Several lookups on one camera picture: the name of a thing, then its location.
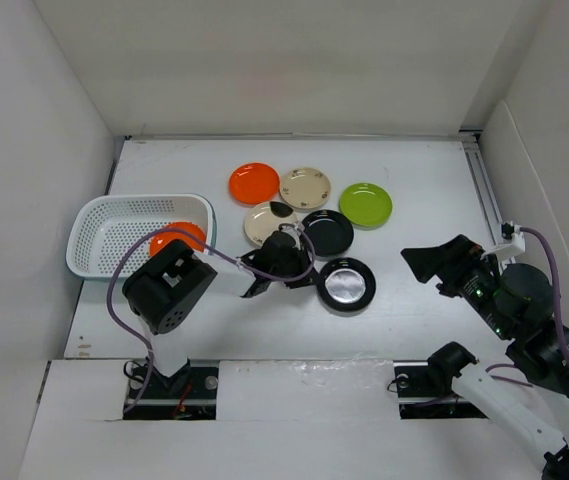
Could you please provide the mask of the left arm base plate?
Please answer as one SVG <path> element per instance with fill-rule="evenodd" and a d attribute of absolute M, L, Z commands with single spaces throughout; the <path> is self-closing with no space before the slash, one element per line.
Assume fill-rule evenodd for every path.
<path fill-rule="evenodd" d="M 168 385 L 153 374 L 138 402 L 147 368 L 127 362 L 123 368 L 128 380 L 123 405 L 124 420 L 208 421 L 217 416 L 218 373 L 216 365 L 191 366 Z"/>

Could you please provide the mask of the black plate front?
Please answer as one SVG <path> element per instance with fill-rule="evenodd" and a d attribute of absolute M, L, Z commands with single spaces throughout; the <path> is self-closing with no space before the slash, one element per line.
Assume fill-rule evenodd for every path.
<path fill-rule="evenodd" d="M 365 263 L 344 257 L 331 260 L 321 268 L 316 288 L 326 307 L 351 314 L 365 310 L 370 305 L 377 282 Z"/>

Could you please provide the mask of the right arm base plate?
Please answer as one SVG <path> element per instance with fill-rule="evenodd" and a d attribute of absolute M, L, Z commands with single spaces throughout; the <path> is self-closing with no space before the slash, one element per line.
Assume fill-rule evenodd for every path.
<path fill-rule="evenodd" d="M 467 400 L 443 393 L 428 377 L 426 361 L 394 363 L 395 378 L 387 390 L 397 395 L 402 420 L 485 419 Z"/>

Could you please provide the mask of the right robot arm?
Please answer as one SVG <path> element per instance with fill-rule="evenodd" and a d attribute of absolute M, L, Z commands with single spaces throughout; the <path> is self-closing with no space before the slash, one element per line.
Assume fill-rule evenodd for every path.
<path fill-rule="evenodd" d="M 457 342 L 428 357 L 429 387 L 476 407 L 528 456 L 541 478 L 569 479 L 569 328 L 561 319 L 558 272 L 504 265 L 497 251 L 464 235 L 440 246 L 405 248 L 401 255 L 418 282 L 437 278 L 440 295 L 465 300 L 507 342 L 511 367 L 538 392 L 556 424 L 548 425 L 503 390 Z"/>

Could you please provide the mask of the beige plate with black patch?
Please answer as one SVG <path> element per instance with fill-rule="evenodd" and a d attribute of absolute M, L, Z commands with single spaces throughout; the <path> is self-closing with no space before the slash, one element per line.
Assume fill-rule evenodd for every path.
<path fill-rule="evenodd" d="M 267 201 L 253 206 L 244 219 L 244 231 L 248 240 L 261 247 L 264 241 L 283 223 L 296 223 L 298 216 L 287 204 Z"/>

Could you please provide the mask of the green plate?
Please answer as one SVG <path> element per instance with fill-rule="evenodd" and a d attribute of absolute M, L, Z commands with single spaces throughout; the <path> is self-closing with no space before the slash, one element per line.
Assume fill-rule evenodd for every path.
<path fill-rule="evenodd" d="M 365 228 L 383 225 L 393 212 L 393 201 L 386 190 L 372 183 L 348 186 L 340 195 L 341 213 L 353 224 Z"/>

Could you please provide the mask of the beige plate with motifs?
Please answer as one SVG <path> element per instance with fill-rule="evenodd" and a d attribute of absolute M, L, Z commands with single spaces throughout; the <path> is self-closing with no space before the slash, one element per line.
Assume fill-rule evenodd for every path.
<path fill-rule="evenodd" d="M 294 209 L 312 210 L 323 206 L 331 193 L 329 177 L 311 167 L 300 167 L 280 179 L 280 196 Z"/>

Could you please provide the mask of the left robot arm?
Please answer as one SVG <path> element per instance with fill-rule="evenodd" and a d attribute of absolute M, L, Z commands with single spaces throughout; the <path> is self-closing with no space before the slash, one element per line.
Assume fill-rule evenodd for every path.
<path fill-rule="evenodd" d="M 190 361 L 179 356 L 167 341 L 206 293 L 250 299 L 266 292 L 273 283 L 289 289 L 315 283 L 315 248 L 299 227 L 284 223 L 258 249 L 231 258 L 210 245 L 198 253 L 184 241 L 171 241 L 159 253 L 130 274 L 122 294 L 130 310 L 146 327 L 140 337 L 148 351 L 147 373 L 165 396 L 176 396 L 187 386 Z"/>

